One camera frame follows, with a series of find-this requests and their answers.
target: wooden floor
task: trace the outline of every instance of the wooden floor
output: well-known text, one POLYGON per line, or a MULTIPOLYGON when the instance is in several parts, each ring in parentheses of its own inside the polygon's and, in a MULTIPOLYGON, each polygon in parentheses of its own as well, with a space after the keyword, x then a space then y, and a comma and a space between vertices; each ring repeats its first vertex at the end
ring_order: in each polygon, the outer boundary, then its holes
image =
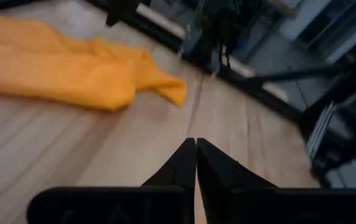
MULTIPOLYGON (((29 200, 49 187, 139 186, 187 137, 205 137, 280 187, 318 187, 292 123, 242 92, 180 62, 165 47, 81 1, 33 3, 2 14, 40 19, 60 32, 150 49, 171 75, 187 81, 183 108, 151 91, 124 111, 89 110, 0 95, 0 223, 25 223, 29 200)), ((205 223, 199 188, 196 222, 205 223)))

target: orange cloth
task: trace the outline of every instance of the orange cloth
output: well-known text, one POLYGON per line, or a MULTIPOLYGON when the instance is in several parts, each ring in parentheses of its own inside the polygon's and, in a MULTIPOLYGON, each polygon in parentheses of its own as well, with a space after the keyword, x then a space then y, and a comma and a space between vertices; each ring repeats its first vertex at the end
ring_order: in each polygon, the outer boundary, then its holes
POLYGON ((186 83, 161 71, 147 50, 84 42, 40 21, 0 16, 0 93, 116 110, 148 89, 177 106, 187 94, 186 83))

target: orange towel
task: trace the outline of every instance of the orange towel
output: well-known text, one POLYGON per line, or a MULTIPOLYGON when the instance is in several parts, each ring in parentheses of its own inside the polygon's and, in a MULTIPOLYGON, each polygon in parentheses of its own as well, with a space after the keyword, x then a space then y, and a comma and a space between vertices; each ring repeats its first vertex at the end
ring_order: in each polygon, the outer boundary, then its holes
POLYGON ((143 49, 67 37, 40 21, 0 16, 0 93, 116 110, 136 90, 154 89, 182 106, 187 86, 143 49))

